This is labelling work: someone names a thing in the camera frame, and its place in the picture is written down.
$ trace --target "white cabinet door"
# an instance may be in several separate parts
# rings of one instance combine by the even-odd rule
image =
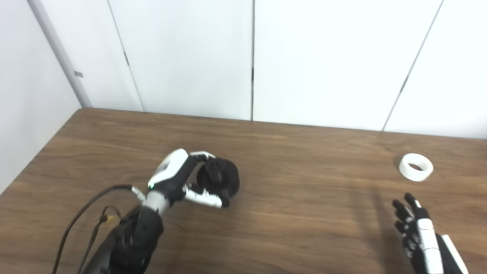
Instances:
[[[88,106],[142,111],[106,0],[30,0]]]
[[[487,138],[487,1],[445,0],[386,131]]]
[[[254,119],[381,130],[440,0],[256,0]]]
[[[250,119],[252,0],[110,0],[146,111]]]
[[[79,108],[27,1],[0,1],[0,193]]]

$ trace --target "wood grain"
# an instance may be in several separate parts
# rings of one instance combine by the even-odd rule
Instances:
[[[50,273],[86,201],[112,184],[144,189],[180,147],[234,161],[241,190],[228,209],[175,204],[149,274],[412,274],[391,206],[405,192],[429,209],[471,273],[487,269],[485,140],[82,109],[0,196],[0,273]],[[397,170],[409,152],[433,162],[427,181]],[[106,204],[126,212],[136,201],[113,193],[90,208],[58,273],[75,272]]]

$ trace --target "white tape roll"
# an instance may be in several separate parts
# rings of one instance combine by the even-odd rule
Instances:
[[[418,166],[421,170],[413,168],[410,164]],[[433,164],[423,155],[409,153],[402,157],[399,163],[399,171],[409,180],[421,182],[431,175],[433,172]]]

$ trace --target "black cable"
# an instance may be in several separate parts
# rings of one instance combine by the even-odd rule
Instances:
[[[78,271],[76,272],[76,274],[81,274],[81,271],[83,270],[83,266],[85,265],[85,262],[86,262],[86,259],[88,258],[88,255],[90,254],[90,250],[94,244],[94,241],[96,239],[96,235],[98,235],[98,230],[100,228],[100,225],[103,224],[104,222],[108,221],[108,216],[105,214],[105,212],[109,208],[112,208],[113,210],[115,210],[118,218],[122,219],[122,215],[120,214],[120,211],[118,210],[118,208],[111,206],[111,205],[105,206],[105,208],[103,209],[103,211],[101,213],[100,220],[98,221],[98,223],[93,228],[93,232],[92,232],[90,242],[88,243],[88,247],[86,248],[85,254],[83,255],[83,259],[81,260],[81,263],[79,264]]]
[[[96,235],[98,234],[98,229],[100,228],[100,225],[104,222],[107,221],[107,216],[103,215],[104,218],[100,217],[100,220],[98,223],[95,225],[93,229],[92,236],[90,238],[90,242],[88,243],[88,247],[86,248],[85,254],[83,255],[83,259],[81,260],[81,263],[79,264],[78,271],[76,271],[76,274],[80,274],[81,270],[83,270],[83,266],[85,265],[86,258],[88,258],[88,254],[90,253],[91,247],[94,244],[94,240],[96,239]]]
[[[68,227],[66,228],[66,230],[64,231],[64,234],[61,238],[61,243],[59,244],[59,249],[57,251],[57,255],[56,255],[56,261],[54,262],[54,267],[53,267],[53,271],[52,271],[52,274],[56,274],[57,272],[57,268],[59,266],[59,261],[61,260],[61,254],[62,254],[62,249],[64,248],[64,243],[66,242],[66,238],[68,237],[68,234],[69,234],[69,231],[71,230],[71,228],[73,227],[73,225],[76,223],[76,221],[79,219],[79,217],[96,201],[98,200],[100,197],[102,197],[103,195],[107,194],[108,192],[111,192],[113,190],[118,190],[118,189],[125,189],[125,190],[132,190],[132,185],[114,185],[114,186],[111,186],[103,191],[101,191],[100,193],[98,193],[95,197],[93,197],[88,203],[86,203],[85,206],[83,206],[83,208],[81,208],[79,210],[79,212],[74,216],[74,218],[71,220],[71,222],[69,223]]]

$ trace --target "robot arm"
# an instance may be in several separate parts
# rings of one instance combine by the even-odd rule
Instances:
[[[187,184],[201,162],[204,165],[198,171],[197,184]],[[204,151],[188,154],[178,149],[162,161],[148,185],[145,198],[140,193],[137,195],[142,199],[141,206],[122,218],[83,274],[144,273],[164,231],[162,217],[176,201],[185,198],[211,207],[227,207],[240,181],[237,167],[231,161]]]
[[[393,206],[399,218],[395,225],[416,274],[468,274],[450,237],[434,231],[428,211],[410,193],[406,193],[404,199],[412,211],[394,200]]]

